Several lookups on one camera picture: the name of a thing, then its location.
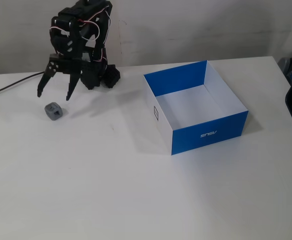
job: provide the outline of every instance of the tabletop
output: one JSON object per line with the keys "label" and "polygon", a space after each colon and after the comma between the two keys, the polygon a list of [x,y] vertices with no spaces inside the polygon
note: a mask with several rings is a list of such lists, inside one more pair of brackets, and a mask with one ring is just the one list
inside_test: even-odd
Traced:
{"label": "tabletop", "polygon": [[[211,61],[249,110],[241,137],[170,156],[121,67],[113,89],[58,74],[0,93],[0,240],[292,239],[289,84],[272,57]],[[30,73],[0,75],[0,88]],[[45,105],[65,115],[51,121]]]}

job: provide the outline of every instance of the gray cube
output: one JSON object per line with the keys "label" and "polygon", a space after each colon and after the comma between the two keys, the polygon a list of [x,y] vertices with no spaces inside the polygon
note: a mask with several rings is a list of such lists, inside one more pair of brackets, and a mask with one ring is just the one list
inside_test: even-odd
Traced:
{"label": "gray cube", "polygon": [[46,114],[48,117],[52,120],[55,121],[63,116],[63,112],[61,107],[56,104],[55,102],[52,102],[51,104],[48,104],[45,107]]}

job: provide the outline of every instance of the blue and white box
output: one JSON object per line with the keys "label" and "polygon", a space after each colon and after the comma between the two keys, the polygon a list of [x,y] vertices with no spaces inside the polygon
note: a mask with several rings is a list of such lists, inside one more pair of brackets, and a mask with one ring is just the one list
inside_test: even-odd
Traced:
{"label": "blue and white box", "polygon": [[172,155],[241,136],[248,110],[208,61],[144,77],[147,105]]}

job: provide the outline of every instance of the white wire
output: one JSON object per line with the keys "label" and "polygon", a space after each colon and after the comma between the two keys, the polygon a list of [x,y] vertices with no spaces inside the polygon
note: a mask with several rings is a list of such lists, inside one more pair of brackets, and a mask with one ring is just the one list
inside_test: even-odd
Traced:
{"label": "white wire", "polygon": [[89,18],[87,21],[85,21],[85,22],[88,22],[88,21],[90,21],[91,19],[93,19],[96,15],[98,15],[98,14],[100,14],[100,13],[102,13],[103,12],[103,10],[105,10],[106,8],[108,8],[109,6],[106,6],[104,9],[102,9],[101,11],[99,11],[99,12],[97,12],[96,14],[94,14],[91,18]]}
{"label": "white wire", "polygon": [[93,41],[97,40],[98,37],[100,36],[100,28],[99,28],[98,24],[96,24],[96,23],[93,22],[93,21],[83,21],[83,22],[84,22],[84,23],[90,23],[90,24],[94,24],[94,25],[96,25],[97,28],[98,28],[98,36],[96,36],[96,38],[93,39],[93,40],[86,39],[86,38],[84,38],[83,36],[81,36],[81,37],[82,37],[84,40],[87,40],[87,41],[89,41],[89,42],[93,42]]}
{"label": "white wire", "polygon": [[69,37],[68,33],[67,33],[65,30],[63,30],[62,28],[60,28],[60,27],[52,26],[52,27],[50,28],[50,30],[51,30],[51,29],[59,29],[60,31],[65,32],[65,34],[67,35],[67,37]]}
{"label": "white wire", "polygon": [[107,30],[106,38],[105,38],[105,40],[104,40],[104,44],[105,44],[106,41],[107,41],[108,33],[109,33],[109,28],[110,28],[110,26],[111,26],[111,18],[110,18],[110,16],[109,16],[108,12],[107,12],[107,11],[105,11],[105,12],[106,12],[106,14],[107,14],[107,16],[108,16],[108,18],[109,18],[109,24],[108,24],[108,30]]}
{"label": "white wire", "polygon": [[108,59],[106,59],[104,56],[102,58],[107,61],[107,65],[106,65],[106,68],[105,68],[105,70],[107,70],[107,68],[108,68]]}

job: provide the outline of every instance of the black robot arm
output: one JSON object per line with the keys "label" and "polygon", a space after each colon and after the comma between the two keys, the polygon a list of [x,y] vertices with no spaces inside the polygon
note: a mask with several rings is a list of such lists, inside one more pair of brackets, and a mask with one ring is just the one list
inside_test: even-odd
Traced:
{"label": "black robot arm", "polygon": [[[112,5],[106,0],[79,0],[52,18],[50,37],[56,53],[50,55],[38,85],[38,97],[57,72],[70,75],[67,101],[79,79],[89,90],[100,86],[101,81],[109,88],[117,83],[120,73],[115,65],[108,65],[105,49],[111,10]],[[88,41],[94,41],[95,47],[86,46]],[[90,61],[82,59],[84,53]]]}

